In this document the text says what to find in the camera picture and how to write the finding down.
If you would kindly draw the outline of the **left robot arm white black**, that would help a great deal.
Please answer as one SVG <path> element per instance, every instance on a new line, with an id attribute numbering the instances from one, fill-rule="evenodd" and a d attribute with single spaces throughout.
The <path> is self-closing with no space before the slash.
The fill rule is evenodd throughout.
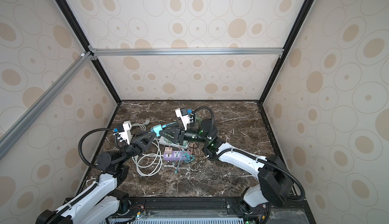
<path id="1" fill-rule="evenodd" d="M 90 168 L 95 168 L 101 174 L 77 196 L 54 211 L 42 212 L 36 223 L 38 224 L 98 224 L 107 221 L 112 215 L 125 215 L 133 209 L 129 195 L 118 190 L 127 178 L 129 166 L 127 160 L 140 156 L 148 150 L 156 138 L 155 131 L 144 131 L 137 134 L 125 143 L 117 151 L 100 153 L 96 162 L 87 160 L 83 153 L 84 140 L 97 132 L 111 132 L 124 139 L 125 128 L 119 126 L 115 129 L 98 128 L 84 134 L 78 144 L 78 152 L 81 160 Z"/>

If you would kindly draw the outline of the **white blue power strip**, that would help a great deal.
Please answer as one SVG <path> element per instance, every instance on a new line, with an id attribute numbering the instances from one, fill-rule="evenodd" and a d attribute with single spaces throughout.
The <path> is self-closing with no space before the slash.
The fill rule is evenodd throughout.
<path id="1" fill-rule="evenodd" d="M 183 149 L 183 150 L 189 149 L 188 141 L 183 141 L 181 143 L 173 143 L 164 137 L 160 137 L 159 144 L 172 147 L 172 148 Z"/>

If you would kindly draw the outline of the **teal charger plug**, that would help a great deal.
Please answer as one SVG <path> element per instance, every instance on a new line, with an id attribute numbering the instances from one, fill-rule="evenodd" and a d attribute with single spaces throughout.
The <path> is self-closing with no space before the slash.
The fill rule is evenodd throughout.
<path id="1" fill-rule="evenodd" d="M 151 131 L 156 134 L 157 138 L 161 136 L 160 131 L 162 131 L 162 130 L 163 130 L 163 128 L 161 125 L 156 125 L 156 126 L 151 128 Z"/>

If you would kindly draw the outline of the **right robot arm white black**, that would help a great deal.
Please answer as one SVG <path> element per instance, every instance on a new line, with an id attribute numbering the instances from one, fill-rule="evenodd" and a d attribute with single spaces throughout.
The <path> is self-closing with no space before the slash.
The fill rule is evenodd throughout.
<path id="1" fill-rule="evenodd" d="M 174 144 L 183 141 L 203 143 L 202 152 L 206 159 L 229 163 L 256 178 L 258 185 L 249 187 L 242 195 L 244 205 L 254 208 L 268 202 L 283 206 L 286 201 L 300 202 L 306 198 L 302 184 L 278 156 L 251 154 L 218 137 L 215 115 L 211 108 L 178 108 L 175 113 L 181 123 L 155 126 L 152 131 Z"/>

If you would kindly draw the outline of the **purple power strip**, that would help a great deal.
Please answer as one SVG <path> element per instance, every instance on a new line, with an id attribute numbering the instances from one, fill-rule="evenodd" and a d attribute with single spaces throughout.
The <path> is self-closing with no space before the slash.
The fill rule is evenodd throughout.
<path id="1" fill-rule="evenodd" d="M 184 151 L 172 151 L 172 153 L 164 153 L 163 159 L 165 161 L 186 161 L 190 160 L 190 156 Z"/>

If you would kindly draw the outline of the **pink charger plug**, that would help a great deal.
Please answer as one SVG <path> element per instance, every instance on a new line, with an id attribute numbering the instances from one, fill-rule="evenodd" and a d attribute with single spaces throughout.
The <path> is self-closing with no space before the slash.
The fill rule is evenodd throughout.
<path id="1" fill-rule="evenodd" d="M 173 151 L 173 149 L 172 149 L 172 147 L 166 147 L 165 148 L 165 152 L 167 152 L 167 153 L 172 153 L 172 151 Z"/>

